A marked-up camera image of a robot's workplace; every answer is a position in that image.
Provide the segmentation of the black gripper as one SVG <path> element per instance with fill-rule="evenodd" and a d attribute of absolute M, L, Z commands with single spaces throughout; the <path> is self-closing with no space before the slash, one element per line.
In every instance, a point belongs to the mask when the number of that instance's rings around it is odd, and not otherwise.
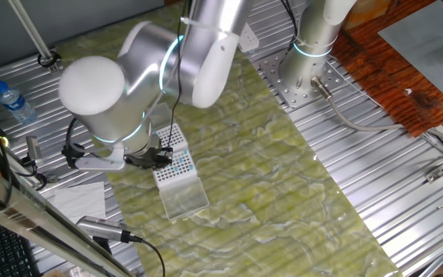
<path fill-rule="evenodd" d="M 141 155 L 125 155 L 125 161 L 129 165 L 133 165 L 139 168 L 160 170 L 172 163 L 172 156 L 172 147 L 162 147 L 160 149 L 149 148 L 145 153 Z"/>

